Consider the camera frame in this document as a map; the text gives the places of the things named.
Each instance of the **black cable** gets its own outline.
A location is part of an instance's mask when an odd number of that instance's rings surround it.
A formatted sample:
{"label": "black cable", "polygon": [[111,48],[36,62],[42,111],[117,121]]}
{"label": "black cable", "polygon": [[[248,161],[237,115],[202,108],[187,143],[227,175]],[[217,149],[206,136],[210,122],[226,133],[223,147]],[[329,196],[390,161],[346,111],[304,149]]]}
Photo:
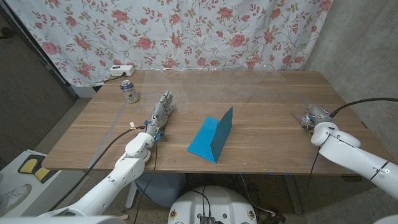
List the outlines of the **black cable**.
{"label": "black cable", "polygon": [[144,194],[145,194],[145,191],[147,190],[147,187],[148,187],[150,181],[151,181],[152,178],[154,177],[154,173],[155,173],[155,169],[156,169],[156,161],[157,161],[157,141],[156,141],[155,151],[156,151],[156,153],[155,153],[155,165],[154,165],[154,170],[152,171],[152,174],[150,175],[150,179],[149,179],[149,181],[148,181],[148,184],[145,186],[144,191],[142,192],[141,198],[139,199],[138,206],[137,206],[136,217],[135,217],[135,219],[134,219],[134,223],[133,223],[133,224],[136,224],[137,217],[138,217],[139,206],[140,206],[140,204],[141,204],[141,200],[142,200],[142,198],[143,198],[143,196],[144,196]]}
{"label": "black cable", "polygon": [[113,80],[118,80],[118,79],[120,79],[120,78],[125,77],[126,75],[127,75],[126,72],[123,72],[121,76],[116,77],[116,78],[112,78],[112,79],[110,79],[110,80],[105,80],[104,83],[109,82],[109,81],[113,81]]}
{"label": "black cable", "polygon": [[368,98],[368,99],[364,99],[364,100],[357,100],[357,101],[354,101],[354,102],[351,102],[351,103],[347,103],[347,104],[345,104],[345,105],[343,105],[343,106],[340,106],[339,108],[337,108],[337,110],[334,110],[334,112],[332,112],[332,113],[330,114],[330,117],[333,118],[334,116],[336,116],[336,114],[337,114],[341,109],[346,108],[347,106],[355,105],[355,104],[358,104],[358,103],[370,102],[370,101],[379,101],[379,100],[382,100],[382,101],[395,101],[395,102],[398,102],[398,98],[383,98],[383,97],[380,97],[380,98]]}
{"label": "black cable", "polygon": [[207,200],[207,204],[209,205],[209,214],[211,214],[211,210],[210,210],[210,202],[209,202],[209,200],[207,199],[207,197],[206,197],[206,195],[204,195],[204,194],[202,194],[202,193],[200,193],[200,192],[197,192],[196,190],[190,190],[190,191],[192,191],[192,192],[195,192],[195,193],[198,193],[198,194],[200,194],[200,195],[202,195],[206,200]]}
{"label": "black cable", "polygon": [[310,179],[308,180],[308,187],[307,187],[307,192],[305,193],[305,195],[308,194],[308,190],[310,189],[310,183],[311,183],[311,177],[312,177],[312,171],[313,171],[313,167],[315,166],[315,162],[318,159],[318,155],[319,155],[319,150],[321,149],[321,147],[318,148],[318,152],[317,155],[315,156],[315,160],[313,161],[312,167],[311,167],[311,172],[310,172]]}
{"label": "black cable", "polygon": [[203,192],[201,195],[201,201],[203,202],[203,216],[205,216],[205,189],[206,189],[206,185],[203,188]]}
{"label": "black cable", "polygon": [[111,141],[111,143],[110,143],[108,146],[106,146],[106,148],[104,149],[104,151],[97,157],[97,159],[94,161],[93,165],[91,165],[90,168],[87,169],[87,171],[85,172],[85,174],[83,175],[83,177],[80,178],[80,180],[72,187],[72,189],[70,189],[70,190],[68,191],[68,193],[67,193],[66,195],[64,195],[64,196],[63,196],[63,197],[50,209],[49,212],[51,212],[51,211],[54,210],[58,205],[60,205],[61,202],[64,201],[65,198],[66,198],[67,196],[69,196],[70,193],[72,193],[73,190],[74,190],[75,188],[77,188],[77,186],[79,186],[79,184],[83,181],[83,179],[84,179],[84,178],[88,175],[88,173],[90,173],[90,171],[94,168],[95,164],[97,164],[97,162],[101,159],[101,157],[105,154],[105,152],[109,149],[109,147],[112,146],[112,144],[113,144],[116,140],[118,140],[121,136],[127,134],[128,132],[130,132],[130,131],[132,131],[132,130],[133,130],[133,129],[128,129],[127,131],[121,133],[118,137],[116,137],[115,139],[113,139],[113,140]]}

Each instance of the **wooden table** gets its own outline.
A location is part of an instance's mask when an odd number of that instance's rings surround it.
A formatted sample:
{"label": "wooden table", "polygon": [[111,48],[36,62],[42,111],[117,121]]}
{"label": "wooden table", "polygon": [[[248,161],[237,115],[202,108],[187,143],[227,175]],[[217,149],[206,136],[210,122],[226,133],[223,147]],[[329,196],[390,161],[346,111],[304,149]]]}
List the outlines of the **wooden table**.
{"label": "wooden table", "polygon": [[[293,112],[299,117],[303,116],[306,113],[303,110],[304,104],[297,96],[286,97],[283,101],[279,101],[275,96],[287,91],[301,94],[308,103],[329,111],[333,111],[345,102],[319,72],[278,72],[277,74],[284,78],[283,86],[278,82],[263,80],[256,90],[256,93],[266,91],[274,94],[268,94],[266,100],[264,96],[259,98],[253,95],[239,111],[234,111],[233,127],[217,164],[188,152],[187,147],[207,115],[221,119],[223,113],[171,114],[166,125],[166,135],[159,141],[156,171],[308,175],[318,148],[311,144],[307,132],[291,115]],[[142,91],[145,75],[146,71],[140,71],[127,78],[133,82],[139,93]],[[106,83],[97,92],[43,161],[44,167],[66,170],[87,168],[124,104],[124,95],[119,84],[120,82]],[[173,85],[157,85],[154,88],[173,91]],[[154,105],[156,102],[143,103]],[[105,146],[117,135],[129,129],[131,121],[140,125],[149,119],[150,114],[136,112],[138,106],[138,102],[127,104]],[[362,149],[394,161],[351,109],[342,110],[335,118],[341,130],[361,141]],[[95,169],[111,170],[116,160],[123,154],[125,145],[136,134],[137,132],[130,132],[117,140],[97,163]],[[146,163],[146,170],[154,168],[154,161],[153,153]],[[352,174],[351,171],[322,156],[319,156],[313,173]]]}

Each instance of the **yellow object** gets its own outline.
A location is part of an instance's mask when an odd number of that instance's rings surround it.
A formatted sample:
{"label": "yellow object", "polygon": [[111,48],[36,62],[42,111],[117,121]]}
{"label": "yellow object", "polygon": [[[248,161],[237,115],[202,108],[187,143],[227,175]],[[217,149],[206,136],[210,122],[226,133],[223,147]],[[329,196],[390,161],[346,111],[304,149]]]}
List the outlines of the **yellow object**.
{"label": "yellow object", "polygon": [[33,168],[37,164],[37,159],[29,159],[19,170],[19,172],[25,173],[25,174],[31,174],[33,173]]}
{"label": "yellow object", "polygon": [[38,171],[36,171],[35,176],[38,178],[39,181],[42,181],[42,179],[50,172],[50,170],[41,167]]}

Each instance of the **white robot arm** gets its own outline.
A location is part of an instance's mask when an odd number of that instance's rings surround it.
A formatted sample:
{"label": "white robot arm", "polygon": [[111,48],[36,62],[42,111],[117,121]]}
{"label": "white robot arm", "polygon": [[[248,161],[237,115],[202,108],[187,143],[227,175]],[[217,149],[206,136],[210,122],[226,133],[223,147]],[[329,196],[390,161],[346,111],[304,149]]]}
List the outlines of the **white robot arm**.
{"label": "white robot arm", "polygon": [[175,107],[172,105],[172,98],[173,93],[168,91],[160,98],[145,131],[126,145],[125,153],[107,177],[73,205],[44,213],[39,217],[101,215],[117,194],[144,172],[145,162],[150,158],[148,147],[152,147],[155,141],[159,140],[169,114]]}
{"label": "white robot arm", "polygon": [[311,143],[321,147],[319,153],[367,178],[398,199],[398,166],[360,149],[360,141],[340,131],[327,111],[314,105],[310,105],[308,109],[308,114],[302,119],[302,126],[313,127]]}

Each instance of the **wire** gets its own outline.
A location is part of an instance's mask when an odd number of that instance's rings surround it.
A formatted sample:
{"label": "wire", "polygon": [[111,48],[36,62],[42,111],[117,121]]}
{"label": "wire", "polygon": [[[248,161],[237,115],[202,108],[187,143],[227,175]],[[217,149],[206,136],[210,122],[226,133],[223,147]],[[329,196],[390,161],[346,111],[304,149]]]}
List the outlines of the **wire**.
{"label": "wire", "polygon": [[[211,214],[211,212],[210,212],[210,211],[211,211],[211,210],[210,210],[210,202],[209,202],[209,200],[207,199],[206,195],[205,195],[205,194],[202,194],[202,193],[200,193],[200,192],[197,192],[196,190],[190,190],[190,191],[202,195],[202,197],[204,197],[204,198],[207,200],[207,204],[209,205],[209,217],[210,217],[210,214]],[[203,206],[203,216],[205,216],[204,214],[205,214],[205,206]]]}
{"label": "wire", "polygon": [[266,209],[263,209],[263,208],[260,208],[260,207],[258,207],[257,205],[255,205],[255,204],[251,201],[250,196],[249,196],[249,192],[248,192],[248,187],[246,186],[246,183],[245,183],[245,181],[244,181],[244,179],[243,179],[242,174],[240,174],[240,176],[241,176],[241,178],[242,178],[244,188],[246,189],[246,193],[247,193],[247,195],[248,195],[248,199],[249,199],[250,204],[253,205],[254,207],[256,207],[256,208],[262,210],[263,212],[268,212],[268,213],[271,213],[271,214],[273,214],[273,215],[276,215],[275,212],[270,211],[270,210],[266,210]]}
{"label": "wire", "polygon": [[315,156],[315,160],[313,161],[312,167],[311,167],[311,173],[310,173],[310,179],[308,180],[308,187],[307,187],[307,192],[305,193],[305,195],[308,194],[308,190],[310,189],[310,183],[311,183],[311,177],[312,177],[312,171],[313,171],[313,167],[315,166],[315,162],[318,159],[318,155],[319,155],[319,150],[321,149],[321,147],[319,147],[317,155]]}
{"label": "wire", "polygon": [[379,101],[379,100],[398,102],[398,98],[383,98],[383,97],[382,98],[368,98],[368,99],[364,99],[364,100],[357,100],[357,101],[354,101],[354,102],[351,102],[351,103],[347,103],[347,104],[345,104],[343,106],[340,106],[339,108],[337,108],[337,110],[334,110],[334,112],[332,112],[330,114],[330,117],[333,118],[334,116],[336,116],[336,114],[340,110],[342,110],[343,108],[346,108],[347,106],[355,105],[355,104],[358,104],[358,103],[370,102],[370,101]]}
{"label": "wire", "polygon": [[112,146],[112,144],[113,144],[116,140],[118,140],[121,136],[127,134],[128,132],[130,132],[130,131],[132,131],[132,130],[135,130],[135,128],[128,129],[127,131],[121,133],[118,137],[116,137],[115,139],[113,139],[113,140],[111,141],[111,143],[110,143],[108,146],[106,146],[106,148],[104,149],[104,151],[97,157],[97,159],[94,161],[93,165],[91,165],[90,168],[87,169],[87,171],[85,172],[85,174],[83,175],[83,177],[80,178],[80,180],[72,187],[72,189],[70,189],[70,190],[68,191],[68,193],[67,193],[66,195],[64,195],[64,196],[63,196],[63,197],[50,209],[49,212],[51,212],[51,211],[54,210],[58,205],[60,205],[61,202],[64,201],[65,198],[67,198],[67,197],[70,195],[70,193],[72,193],[73,190],[74,190],[75,188],[77,188],[77,186],[79,186],[79,184],[83,181],[83,179],[84,179],[84,178],[88,175],[88,173],[90,173],[90,171],[94,168],[95,164],[97,164],[97,162],[101,159],[101,157],[105,154],[105,152],[109,149],[109,147]]}
{"label": "wire", "polygon": [[203,216],[205,216],[205,189],[206,189],[206,185],[203,188],[203,192],[201,195],[201,201],[203,202]]}
{"label": "wire", "polygon": [[118,79],[120,79],[120,78],[125,77],[126,75],[127,75],[126,72],[123,72],[121,76],[116,77],[116,78],[112,78],[112,79],[110,79],[110,80],[105,80],[104,83],[110,82],[110,81],[113,81],[113,80],[118,80]]}
{"label": "wire", "polygon": [[140,204],[141,204],[141,200],[142,200],[142,198],[143,198],[143,196],[144,196],[144,194],[145,194],[145,191],[147,190],[147,187],[148,187],[150,181],[151,181],[152,178],[154,177],[154,173],[155,173],[155,169],[156,169],[156,161],[157,161],[157,141],[156,141],[155,151],[156,151],[156,153],[155,153],[155,165],[154,165],[154,170],[152,171],[152,174],[150,175],[150,179],[149,179],[149,181],[148,181],[148,184],[145,186],[144,191],[142,192],[141,198],[139,199],[138,206],[137,206],[136,217],[135,217],[135,219],[134,219],[134,224],[136,224],[136,221],[137,221],[138,211],[139,211],[139,206],[140,206]]}

